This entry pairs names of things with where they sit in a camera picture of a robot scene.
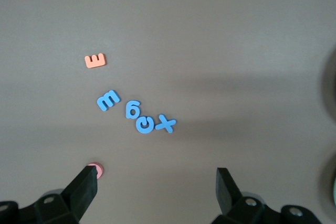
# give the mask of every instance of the gray surface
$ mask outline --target gray surface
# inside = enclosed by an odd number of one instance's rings
[[[82,224],[210,223],[228,167],[271,208],[335,222],[335,14],[336,0],[0,0],[0,200],[26,206],[99,161]],[[108,64],[87,69],[99,52]],[[101,112],[110,89],[122,101]],[[132,99],[175,132],[138,133]]]

